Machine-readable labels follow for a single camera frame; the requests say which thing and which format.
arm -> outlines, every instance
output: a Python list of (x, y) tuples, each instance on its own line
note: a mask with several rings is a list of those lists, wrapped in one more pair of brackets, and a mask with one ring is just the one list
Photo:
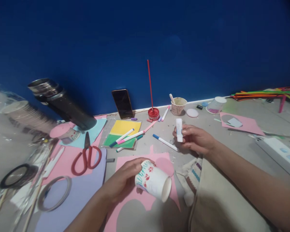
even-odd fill
[(118, 169), (93, 195), (65, 232), (99, 231), (110, 208), (134, 188), (134, 177), (141, 171), (141, 163), (145, 160), (148, 159), (137, 158), (126, 162)]
[(183, 147), (203, 153), (276, 227), (290, 231), (290, 188), (215, 140), (206, 131), (183, 125)]

phone screen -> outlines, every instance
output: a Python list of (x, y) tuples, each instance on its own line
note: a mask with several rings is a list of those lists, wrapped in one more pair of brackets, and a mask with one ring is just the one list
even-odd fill
[(133, 112), (130, 103), (128, 90), (114, 90), (112, 91), (113, 98), (121, 119), (132, 118)]

light blue paper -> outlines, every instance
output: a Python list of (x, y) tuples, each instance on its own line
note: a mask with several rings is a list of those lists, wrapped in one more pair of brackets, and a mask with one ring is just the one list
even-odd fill
[[(35, 232), (61, 232), (74, 220), (90, 198), (101, 188), (104, 180), (106, 153), (102, 153), (100, 163), (93, 169), (92, 174), (72, 178), (72, 187), (66, 200), (51, 212), (42, 212), (36, 225)], [(53, 184), (49, 190), (44, 206), (54, 206), (63, 196), (67, 181), (62, 180)]]
[(89, 132), (90, 144), (92, 144), (100, 134), (101, 130), (103, 129), (106, 120), (107, 120), (106, 118), (98, 119), (97, 124), (93, 128), (85, 131), (82, 131), (78, 126), (75, 126), (73, 129), (81, 132), (79, 138), (69, 144), (63, 144), (62, 141), (60, 141), (60, 144), (64, 146), (84, 148), (85, 136), (87, 131)]

person's left hand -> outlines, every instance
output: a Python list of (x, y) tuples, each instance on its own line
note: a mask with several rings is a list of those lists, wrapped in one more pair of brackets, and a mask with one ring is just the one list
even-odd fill
[(142, 170), (141, 163), (147, 158), (137, 158), (127, 161), (100, 188), (102, 194), (112, 203), (123, 200), (135, 186), (135, 176)]

scissors blade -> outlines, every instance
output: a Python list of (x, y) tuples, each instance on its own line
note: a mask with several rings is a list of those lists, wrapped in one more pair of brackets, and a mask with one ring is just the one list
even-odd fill
[(90, 147), (90, 138), (89, 138), (89, 133), (88, 131), (86, 132), (86, 137), (85, 137), (85, 146), (84, 148), (87, 149)]

